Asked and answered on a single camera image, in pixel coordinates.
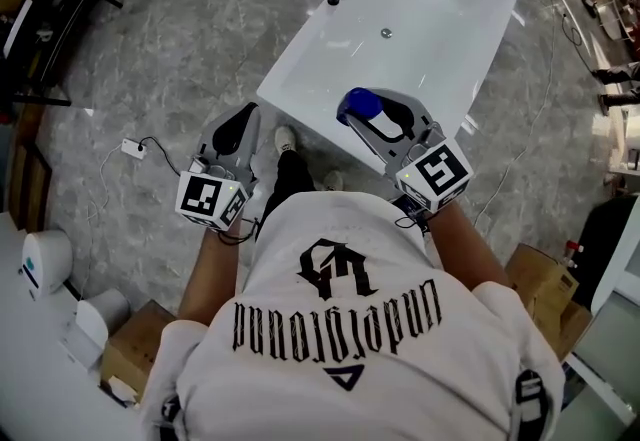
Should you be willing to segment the white printed T-shirt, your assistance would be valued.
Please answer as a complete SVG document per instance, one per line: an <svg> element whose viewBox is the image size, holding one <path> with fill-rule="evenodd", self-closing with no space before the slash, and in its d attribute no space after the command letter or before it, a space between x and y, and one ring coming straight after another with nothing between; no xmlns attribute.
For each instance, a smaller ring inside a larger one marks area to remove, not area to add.
<svg viewBox="0 0 640 441"><path fill-rule="evenodd" d="M302 192L267 218L245 289L167 325L143 441L548 441L565 383L517 293L428 262L371 194Z"/></svg>

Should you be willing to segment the wooden frame panel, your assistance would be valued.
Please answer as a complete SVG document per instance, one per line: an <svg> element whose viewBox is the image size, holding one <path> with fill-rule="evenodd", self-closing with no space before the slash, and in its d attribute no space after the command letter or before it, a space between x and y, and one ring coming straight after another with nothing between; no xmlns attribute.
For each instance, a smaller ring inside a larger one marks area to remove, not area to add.
<svg viewBox="0 0 640 441"><path fill-rule="evenodd" d="M7 206L18 230L44 229L52 169L36 145L44 105L25 104L18 116L11 149Z"/></svg>

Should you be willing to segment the black trousers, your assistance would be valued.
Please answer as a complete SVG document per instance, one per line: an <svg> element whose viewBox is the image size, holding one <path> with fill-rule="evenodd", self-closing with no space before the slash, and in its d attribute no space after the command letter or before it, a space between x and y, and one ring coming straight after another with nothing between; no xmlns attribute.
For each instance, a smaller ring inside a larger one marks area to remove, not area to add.
<svg viewBox="0 0 640 441"><path fill-rule="evenodd" d="M262 223L280 204L292 195L302 192L314 192L315 190L314 180L309 173L305 160L295 150L285 150L278 160L277 179L267 200Z"/></svg>

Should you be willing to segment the blue cap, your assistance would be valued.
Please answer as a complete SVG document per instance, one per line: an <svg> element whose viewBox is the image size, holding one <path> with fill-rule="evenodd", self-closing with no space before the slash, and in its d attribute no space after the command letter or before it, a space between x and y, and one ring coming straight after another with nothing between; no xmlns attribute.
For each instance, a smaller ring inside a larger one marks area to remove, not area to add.
<svg viewBox="0 0 640 441"><path fill-rule="evenodd" d="M401 129L401 135L387 136L370 123L382 112ZM409 125L412 120L411 111L405 105L366 88L354 88L343 97L337 109L336 119L341 124L349 126L349 117L358 120L369 132L386 142L397 142L404 136L412 135Z"/></svg>

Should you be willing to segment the white bathtub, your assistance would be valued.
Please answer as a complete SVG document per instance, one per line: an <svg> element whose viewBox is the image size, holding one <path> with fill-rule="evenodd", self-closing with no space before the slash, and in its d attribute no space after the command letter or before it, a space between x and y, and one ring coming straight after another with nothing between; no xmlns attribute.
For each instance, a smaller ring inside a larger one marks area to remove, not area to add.
<svg viewBox="0 0 640 441"><path fill-rule="evenodd" d="M336 119L356 87L420 100L454 136L495 57L516 0L340 0L310 11L258 96L375 171L382 161ZM381 30L392 37L385 39Z"/></svg>

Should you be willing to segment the person's right forearm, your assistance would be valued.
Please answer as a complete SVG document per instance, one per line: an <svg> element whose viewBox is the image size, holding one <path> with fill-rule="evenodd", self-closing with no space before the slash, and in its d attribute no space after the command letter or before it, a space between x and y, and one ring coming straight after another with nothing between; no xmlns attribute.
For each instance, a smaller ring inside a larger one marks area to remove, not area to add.
<svg viewBox="0 0 640 441"><path fill-rule="evenodd" d="M442 268L473 291L483 283L508 287L506 272L457 202L427 220Z"/></svg>

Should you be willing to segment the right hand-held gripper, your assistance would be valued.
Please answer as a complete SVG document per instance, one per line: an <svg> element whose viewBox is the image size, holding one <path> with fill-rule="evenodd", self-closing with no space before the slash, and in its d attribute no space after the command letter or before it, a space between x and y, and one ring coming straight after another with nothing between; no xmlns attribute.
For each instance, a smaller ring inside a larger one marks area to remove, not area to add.
<svg viewBox="0 0 640 441"><path fill-rule="evenodd" d="M429 214L436 214L459 196L473 176L473 170L454 139L447 138L418 99L391 89L380 89L382 110L363 115L353 109L338 113L385 165L385 174L401 192ZM373 124L387 118L399 128L387 135Z"/></svg>

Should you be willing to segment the person's left white shoe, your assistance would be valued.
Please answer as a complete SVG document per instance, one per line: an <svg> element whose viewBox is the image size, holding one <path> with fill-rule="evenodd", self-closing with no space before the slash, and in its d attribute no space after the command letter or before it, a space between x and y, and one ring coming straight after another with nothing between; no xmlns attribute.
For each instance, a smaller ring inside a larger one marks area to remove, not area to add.
<svg viewBox="0 0 640 441"><path fill-rule="evenodd" d="M279 156L296 151L296 136L289 126L279 126L274 133L274 144Z"/></svg>

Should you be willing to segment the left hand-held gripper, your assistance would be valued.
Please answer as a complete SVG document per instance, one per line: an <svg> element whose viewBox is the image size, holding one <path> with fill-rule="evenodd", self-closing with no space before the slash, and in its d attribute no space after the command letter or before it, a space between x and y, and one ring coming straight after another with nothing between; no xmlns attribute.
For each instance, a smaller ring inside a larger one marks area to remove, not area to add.
<svg viewBox="0 0 640 441"><path fill-rule="evenodd" d="M261 123L260 108L249 102L225 111L204 129L196 155L206 174L180 174L175 211L192 223L227 232L253 195L253 169Z"/></svg>

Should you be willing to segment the white framed glass panel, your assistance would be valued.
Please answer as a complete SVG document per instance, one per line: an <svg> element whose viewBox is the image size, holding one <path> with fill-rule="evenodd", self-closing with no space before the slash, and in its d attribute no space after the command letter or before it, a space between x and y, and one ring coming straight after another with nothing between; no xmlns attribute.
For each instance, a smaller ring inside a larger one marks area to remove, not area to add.
<svg viewBox="0 0 640 441"><path fill-rule="evenodd" d="M565 429L582 441L640 441L640 306L610 295L576 346Z"/></svg>

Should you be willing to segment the white dispenser blue label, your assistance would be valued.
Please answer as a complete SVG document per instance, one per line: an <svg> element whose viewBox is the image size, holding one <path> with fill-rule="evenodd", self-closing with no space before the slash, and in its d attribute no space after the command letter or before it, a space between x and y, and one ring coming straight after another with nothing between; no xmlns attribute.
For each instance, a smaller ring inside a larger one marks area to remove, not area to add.
<svg viewBox="0 0 640 441"><path fill-rule="evenodd" d="M26 235L22 248L21 273L34 300L56 292L72 272L71 242L62 230Z"/></svg>

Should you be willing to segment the white rounded dispenser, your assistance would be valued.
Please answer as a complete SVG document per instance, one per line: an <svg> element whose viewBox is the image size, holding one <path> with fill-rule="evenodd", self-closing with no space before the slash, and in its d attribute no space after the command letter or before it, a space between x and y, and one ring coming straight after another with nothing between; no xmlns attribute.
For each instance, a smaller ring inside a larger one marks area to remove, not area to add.
<svg viewBox="0 0 640 441"><path fill-rule="evenodd" d="M110 336L129 316L129 302L115 288L82 299L72 319L66 324L59 344L72 363L91 372L99 366Z"/></svg>

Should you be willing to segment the cluttered dark desk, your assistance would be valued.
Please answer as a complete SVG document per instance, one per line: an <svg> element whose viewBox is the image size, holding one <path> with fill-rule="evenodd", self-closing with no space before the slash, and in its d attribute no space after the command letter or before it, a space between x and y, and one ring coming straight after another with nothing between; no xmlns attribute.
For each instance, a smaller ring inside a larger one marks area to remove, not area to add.
<svg viewBox="0 0 640 441"><path fill-rule="evenodd" d="M0 0L0 104L71 104L51 93L99 2L123 7L118 0Z"/></svg>

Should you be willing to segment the white power strip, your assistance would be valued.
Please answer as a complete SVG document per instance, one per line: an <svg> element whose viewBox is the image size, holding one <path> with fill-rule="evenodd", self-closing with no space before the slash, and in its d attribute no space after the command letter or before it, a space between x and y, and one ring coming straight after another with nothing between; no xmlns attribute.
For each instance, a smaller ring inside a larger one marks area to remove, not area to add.
<svg viewBox="0 0 640 441"><path fill-rule="evenodd" d="M121 143L121 151L128 156L142 160L146 156L147 148L140 142L124 138Z"/></svg>

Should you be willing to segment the person's left forearm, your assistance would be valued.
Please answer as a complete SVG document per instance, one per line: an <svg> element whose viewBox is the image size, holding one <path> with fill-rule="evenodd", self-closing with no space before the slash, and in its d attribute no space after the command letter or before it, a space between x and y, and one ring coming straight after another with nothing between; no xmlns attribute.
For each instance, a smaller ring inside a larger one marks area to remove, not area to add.
<svg viewBox="0 0 640 441"><path fill-rule="evenodd" d="M182 296L177 319L209 326L221 307L235 295L239 246L232 237L239 234L235 221L229 234L207 229Z"/></svg>

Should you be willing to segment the large printed cardboard box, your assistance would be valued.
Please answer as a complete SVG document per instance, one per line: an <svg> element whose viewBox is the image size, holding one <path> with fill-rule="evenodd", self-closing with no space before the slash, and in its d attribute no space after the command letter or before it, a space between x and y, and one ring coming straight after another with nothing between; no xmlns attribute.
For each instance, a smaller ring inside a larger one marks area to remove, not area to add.
<svg viewBox="0 0 640 441"><path fill-rule="evenodd" d="M587 308L573 300L578 281L561 263L523 243L505 269L534 324L564 362L593 319Z"/></svg>

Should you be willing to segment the black round basin white rim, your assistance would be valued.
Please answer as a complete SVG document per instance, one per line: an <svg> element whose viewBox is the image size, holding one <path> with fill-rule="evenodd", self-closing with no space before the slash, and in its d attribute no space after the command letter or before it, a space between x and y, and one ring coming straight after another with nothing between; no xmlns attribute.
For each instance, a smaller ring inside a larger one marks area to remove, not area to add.
<svg viewBox="0 0 640 441"><path fill-rule="evenodd" d="M596 206L579 238L580 301L592 315L604 306L640 244L640 194Z"/></svg>

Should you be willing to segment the brown cardboard box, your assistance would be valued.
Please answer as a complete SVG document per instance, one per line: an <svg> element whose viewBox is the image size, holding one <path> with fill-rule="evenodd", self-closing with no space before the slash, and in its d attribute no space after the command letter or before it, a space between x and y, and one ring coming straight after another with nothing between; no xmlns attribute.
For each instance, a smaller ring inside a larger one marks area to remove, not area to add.
<svg viewBox="0 0 640 441"><path fill-rule="evenodd" d="M136 311L105 346L100 384L117 400L139 404L159 349L162 331L176 317L150 300Z"/></svg>

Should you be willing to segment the red capped bottle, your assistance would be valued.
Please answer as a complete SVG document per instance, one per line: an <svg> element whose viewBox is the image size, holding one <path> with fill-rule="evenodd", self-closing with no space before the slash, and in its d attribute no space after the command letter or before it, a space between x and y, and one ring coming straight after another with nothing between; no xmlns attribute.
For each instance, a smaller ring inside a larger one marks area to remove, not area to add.
<svg viewBox="0 0 640 441"><path fill-rule="evenodd" d="M568 268L576 268L577 264L575 263L575 257L582 254L584 251L584 246L580 243L572 240L568 240L565 244L564 249L564 257L563 262L564 265Z"/></svg>

